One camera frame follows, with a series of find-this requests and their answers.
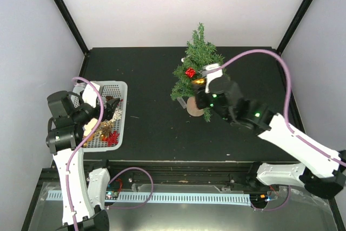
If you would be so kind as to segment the gold gift box ornament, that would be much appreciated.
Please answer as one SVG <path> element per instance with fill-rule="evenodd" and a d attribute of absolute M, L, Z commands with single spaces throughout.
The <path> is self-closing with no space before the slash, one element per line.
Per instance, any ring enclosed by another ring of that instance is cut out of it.
<path fill-rule="evenodd" d="M 195 79 L 191 82 L 193 85 L 198 85 L 198 86 L 202 86 L 206 84 L 206 79 L 205 78 L 198 78 Z"/>

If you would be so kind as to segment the red gift box ornament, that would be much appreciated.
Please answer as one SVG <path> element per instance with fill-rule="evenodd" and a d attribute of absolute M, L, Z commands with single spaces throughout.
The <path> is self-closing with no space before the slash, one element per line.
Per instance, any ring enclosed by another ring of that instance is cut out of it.
<path fill-rule="evenodd" d="M 186 74 L 187 77 L 193 78 L 193 77 L 195 76 L 195 74 L 196 74 L 196 71 L 195 71 L 193 68 L 189 67 L 189 68 L 185 71 L 185 74 Z"/>

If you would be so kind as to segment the small green christmas tree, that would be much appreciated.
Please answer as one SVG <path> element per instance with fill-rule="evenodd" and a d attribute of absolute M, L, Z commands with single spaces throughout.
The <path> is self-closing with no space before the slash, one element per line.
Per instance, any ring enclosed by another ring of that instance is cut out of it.
<path fill-rule="evenodd" d="M 205 40 L 204 25 L 200 23 L 198 28 L 192 32 L 192 40 L 187 42 L 184 61 L 173 72 L 178 81 L 171 92 L 171 99 L 180 97 L 192 97 L 194 95 L 191 81 L 202 77 L 201 71 L 205 65 L 224 63 L 224 57 L 217 53 L 215 45 Z M 196 74 L 193 78 L 186 76 L 185 71 L 193 68 Z"/>

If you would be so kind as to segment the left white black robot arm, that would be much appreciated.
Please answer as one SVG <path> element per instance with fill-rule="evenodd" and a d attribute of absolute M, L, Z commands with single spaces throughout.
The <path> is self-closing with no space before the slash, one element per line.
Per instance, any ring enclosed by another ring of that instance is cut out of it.
<path fill-rule="evenodd" d="M 83 167 L 84 151 L 78 145 L 83 140 L 84 126 L 98 119 L 99 105 L 92 107 L 78 96 L 75 107 L 70 91 L 58 91 L 48 96 L 52 117 L 48 122 L 46 144 L 56 164 L 63 200 L 60 230 L 109 230 L 109 217 L 104 209 L 105 192 L 116 181 L 106 160 L 97 163 L 86 180 Z"/>

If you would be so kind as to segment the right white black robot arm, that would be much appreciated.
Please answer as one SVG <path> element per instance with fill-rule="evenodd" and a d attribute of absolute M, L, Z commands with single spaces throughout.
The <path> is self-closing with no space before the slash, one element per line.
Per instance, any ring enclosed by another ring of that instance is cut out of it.
<path fill-rule="evenodd" d="M 320 144 L 266 104 L 245 99 L 238 84 L 225 76 L 193 80 L 192 88 L 198 109 L 211 108 L 230 125 L 254 133 L 298 160 L 295 164 L 260 163 L 245 177 L 249 188 L 297 186 L 330 199 L 345 187 L 345 151 Z"/>

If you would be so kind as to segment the terracotta tree pot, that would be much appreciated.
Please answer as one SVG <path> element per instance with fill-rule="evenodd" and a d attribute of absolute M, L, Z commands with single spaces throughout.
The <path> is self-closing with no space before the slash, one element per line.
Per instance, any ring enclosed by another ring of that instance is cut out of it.
<path fill-rule="evenodd" d="M 204 110 L 198 109 L 194 96 L 189 97 L 187 99 L 187 112 L 190 116 L 193 116 L 193 117 L 200 117 L 204 115 Z"/>

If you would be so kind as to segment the white snowflake ornament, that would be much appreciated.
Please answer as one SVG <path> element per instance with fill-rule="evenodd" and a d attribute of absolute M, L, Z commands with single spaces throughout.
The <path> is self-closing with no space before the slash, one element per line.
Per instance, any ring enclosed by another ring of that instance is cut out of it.
<path fill-rule="evenodd" d="M 115 121 L 121 120 L 121 118 L 122 118 L 122 110 L 120 108 L 116 108 L 111 120 L 115 122 Z"/>

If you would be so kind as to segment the pine cone ornament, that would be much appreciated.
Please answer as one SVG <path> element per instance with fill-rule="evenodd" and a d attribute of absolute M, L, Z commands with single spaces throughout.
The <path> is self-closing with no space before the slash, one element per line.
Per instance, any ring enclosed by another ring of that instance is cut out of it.
<path fill-rule="evenodd" d="M 113 129 L 113 125 L 112 125 L 112 124 L 105 124 L 105 125 L 102 127 L 101 135 L 102 135 L 102 136 L 108 137 L 109 134 L 112 132 L 112 129 Z"/>

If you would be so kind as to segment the wooden slice ornament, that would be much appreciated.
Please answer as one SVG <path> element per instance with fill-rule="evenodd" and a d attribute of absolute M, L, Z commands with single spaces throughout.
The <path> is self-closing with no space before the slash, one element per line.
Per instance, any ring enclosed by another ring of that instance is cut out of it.
<path fill-rule="evenodd" d="M 95 127 L 95 125 L 97 124 L 98 120 L 96 118 L 93 118 L 89 121 L 89 123 L 85 124 L 83 127 L 83 137 L 87 137 L 93 130 L 93 128 Z"/>

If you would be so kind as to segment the white plastic basket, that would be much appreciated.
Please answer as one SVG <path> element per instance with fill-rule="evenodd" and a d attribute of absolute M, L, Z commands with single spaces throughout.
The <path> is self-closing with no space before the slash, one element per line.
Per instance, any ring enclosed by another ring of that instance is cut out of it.
<path fill-rule="evenodd" d="M 123 81 L 93 81 L 99 82 L 103 84 L 104 88 L 101 94 L 103 103 L 112 98 L 120 98 L 121 101 L 118 104 L 117 108 L 122 110 L 122 118 L 118 121 L 105 120 L 103 121 L 98 129 L 93 133 L 93 135 L 88 139 L 88 141 L 84 144 L 85 152 L 104 152 L 111 151 L 120 148 L 123 141 L 124 134 L 124 126 L 125 126 L 125 112 L 127 108 L 127 94 L 128 94 L 128 85 Z M 101 130 L 105 124 L 112 124 L 113 131 L 117 131 L 119 133 L 118 144 L 113 147 L 107 147 L 107 143 L 102 141 Z"/>

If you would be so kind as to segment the red snowflake ornament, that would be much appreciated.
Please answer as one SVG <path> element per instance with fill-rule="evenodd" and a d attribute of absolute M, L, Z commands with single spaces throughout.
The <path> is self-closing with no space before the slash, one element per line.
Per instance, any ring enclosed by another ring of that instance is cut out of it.
<path fill-rule="evenodd" d="M 110 132 L 108 135 L 102 136 L 102 141 L 107 143 L 107 147 L 113 147 L 118 144 L 119 133 L 117 131 Z"/>

